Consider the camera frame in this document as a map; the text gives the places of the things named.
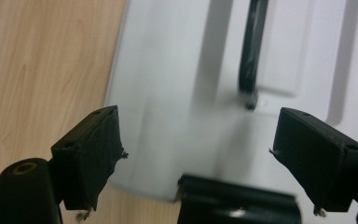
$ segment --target wood grain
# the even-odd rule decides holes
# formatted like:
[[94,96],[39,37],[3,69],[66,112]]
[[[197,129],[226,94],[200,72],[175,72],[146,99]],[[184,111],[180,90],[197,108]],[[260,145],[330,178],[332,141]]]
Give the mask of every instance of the wood grain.
[[[0,173],[102,107],[125,0],[0,1]],[[106,186],[85,223],[176,223],[179,204]],[[64,223],[75,213],[62,206]]]

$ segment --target black bracket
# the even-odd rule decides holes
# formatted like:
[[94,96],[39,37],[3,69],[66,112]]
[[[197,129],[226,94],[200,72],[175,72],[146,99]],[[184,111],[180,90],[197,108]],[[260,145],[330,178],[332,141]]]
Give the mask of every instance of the black bracket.
[[272,154],[306,191],[315,215],[358,202],[358,142],[314,116],[282,108]]
[[178,224],[301,223],[295,197],[183,175]]
[[62,223],[68,210],[96,210],[98,196],[118,160],[128,154],[120,141],[117,106],[94,111],[51,148],[47,162],[33,158],[0,175],[0,224]]

